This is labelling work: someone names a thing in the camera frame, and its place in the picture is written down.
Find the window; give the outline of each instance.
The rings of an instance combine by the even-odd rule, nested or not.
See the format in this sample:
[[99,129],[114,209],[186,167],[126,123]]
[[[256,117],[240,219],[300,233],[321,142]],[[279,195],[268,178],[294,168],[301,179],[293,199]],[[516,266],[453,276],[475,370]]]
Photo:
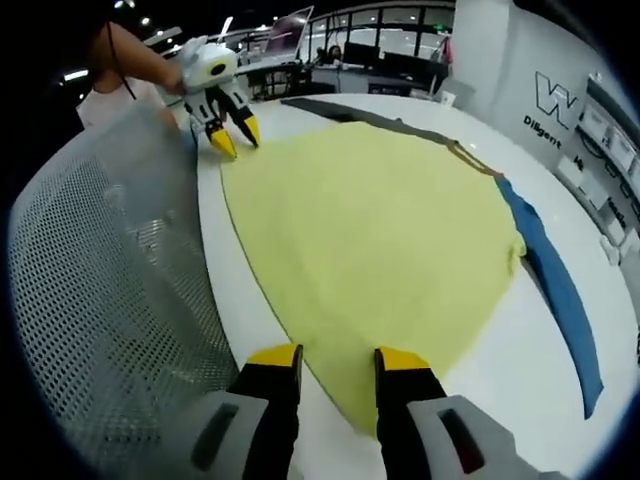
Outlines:
[[302,42],[300,42],[300,60],[305,63],[313,60],[313,58],[309,58],[309,34],[307,32],[305,32]]
[[454,11],[448,8],[429,8],[424,12],[424,25],[444,25],[453,27]]
[[418,24],[419,8],[385,8],[382,11],[382,23]]
[[420,39],[420,50],[418,56],[421,58],[430,59],[433,52],[435,52],[440,44],[447,38],[444,35],[436,35],[433,33],[423,33]]
[[375,27],[378,23],[378,10],[365,10],[363,12],[356,12],[353,14],[351,21],[354,27],[369,25]]
[[380,30],[380,51],[413,56],[418,34],[395,28]]
[[336,28],[346,28],[349,26],[349,15],[334,15],[329,16],[329,30],[335,30]]
[[324,42],[326,38],[327,38],[327,32],[326,32],[325,20],[323,19],[318,22],[314,22],[311,25],[311,58],[310,58],[311,61],[313,61],[318,56],[317,54],[318,48],[324,49]]
[[375,46],[376,44],[376,29],[375,28],[354,28],[351,30],[351,43],[359,43],[361,45]]
[[327,43],[327,51],[334,45],[338,45],[340,50],[344,52],[344,44],[347,41],[347,31],[333,31],[329,32],[329,41]]

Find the laptop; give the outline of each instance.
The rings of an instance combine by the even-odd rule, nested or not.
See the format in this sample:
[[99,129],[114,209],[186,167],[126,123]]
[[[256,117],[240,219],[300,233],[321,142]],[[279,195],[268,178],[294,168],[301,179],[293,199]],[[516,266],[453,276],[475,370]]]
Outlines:
[[295,61],[313,6],[293,12],[273,24],[267,46],[260,59],[238,68],[238,74],[275,67]]

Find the computer monitor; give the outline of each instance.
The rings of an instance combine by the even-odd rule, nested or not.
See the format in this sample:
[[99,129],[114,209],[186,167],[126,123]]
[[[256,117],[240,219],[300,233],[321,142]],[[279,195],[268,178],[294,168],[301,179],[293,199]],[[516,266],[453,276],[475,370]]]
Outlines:
[[313,13],[313,6],[293,12],[273,24],[264,56],[293,55],[298,53],[302,34]]
[[397,53],[385,52],[380,65],[385,72],[410,75],[418,82],[431,83],[435,79],[435,91],[449,75],[449,67],[444,63]]
[[380,48],[346,42],[342,53],[342,61],[352,65],[374,67],[380,61]]

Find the wall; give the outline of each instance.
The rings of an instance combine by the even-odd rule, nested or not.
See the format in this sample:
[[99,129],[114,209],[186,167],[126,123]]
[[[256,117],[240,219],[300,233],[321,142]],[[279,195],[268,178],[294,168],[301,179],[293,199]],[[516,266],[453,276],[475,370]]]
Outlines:
[[458,0],[453,19],[453,78],[475,94],[468,113],[487,120],[507,47],[511,0]]
[[573,135],[590,74],[637,120],[595,50],[510,0],[458,0],[452,42],[453,76],[476,90],[469,113],[548,168]]
[[632,110],[595,50],[561,27],[512,6],[489,121],[553,169],[584,108],[588,76],[597,73],[623,108]]

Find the ceiling light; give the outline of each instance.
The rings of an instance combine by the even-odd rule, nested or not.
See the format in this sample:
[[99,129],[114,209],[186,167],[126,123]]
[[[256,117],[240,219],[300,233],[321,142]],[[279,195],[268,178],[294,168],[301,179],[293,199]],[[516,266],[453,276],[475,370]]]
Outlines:
[[82,78],[89,75],[89,70],[78,70],[77,72],[71,72],[64,76],[66,82],[69,80],[75,80],[76,78]]

